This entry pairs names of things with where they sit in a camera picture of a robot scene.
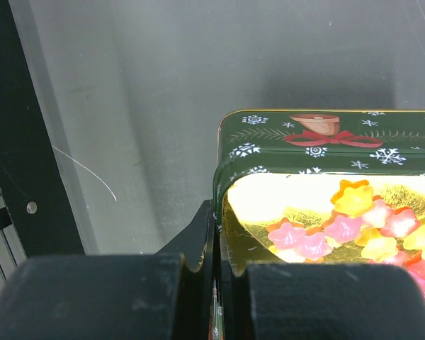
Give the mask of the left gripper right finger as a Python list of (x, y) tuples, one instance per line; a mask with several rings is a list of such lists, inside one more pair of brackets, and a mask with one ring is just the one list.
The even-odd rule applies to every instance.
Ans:
[(220, 238), (227, 339), (425, 339), (425, 301), (398, 266), (247, 261)]

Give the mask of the green tin translucent star candies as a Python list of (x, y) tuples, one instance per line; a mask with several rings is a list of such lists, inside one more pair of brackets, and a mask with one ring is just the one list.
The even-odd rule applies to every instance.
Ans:
[[(425, 301), (425, 110), (238, 110), (219, 126), (213, 188), (219, 248), (398, 266)], [(227, 339), (220, 281), (217, 306)]]

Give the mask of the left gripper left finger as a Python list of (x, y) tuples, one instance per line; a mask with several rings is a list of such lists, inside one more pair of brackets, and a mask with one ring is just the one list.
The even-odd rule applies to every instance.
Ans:
[(207, 339), (213, 203), (155, 254), (37, 256), (0, 295), (0, 339)]

